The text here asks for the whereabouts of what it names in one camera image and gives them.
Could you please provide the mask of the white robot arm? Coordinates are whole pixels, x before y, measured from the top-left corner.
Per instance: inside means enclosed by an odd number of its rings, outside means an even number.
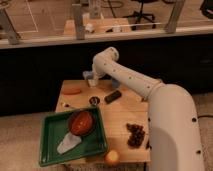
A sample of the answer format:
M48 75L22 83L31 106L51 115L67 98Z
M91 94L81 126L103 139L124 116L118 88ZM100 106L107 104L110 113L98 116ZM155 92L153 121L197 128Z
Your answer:
M148 101L150 171L205 171L197 112L192 96L175 84L138 73L117 63L109 47L93 57L95 83L105 74Z

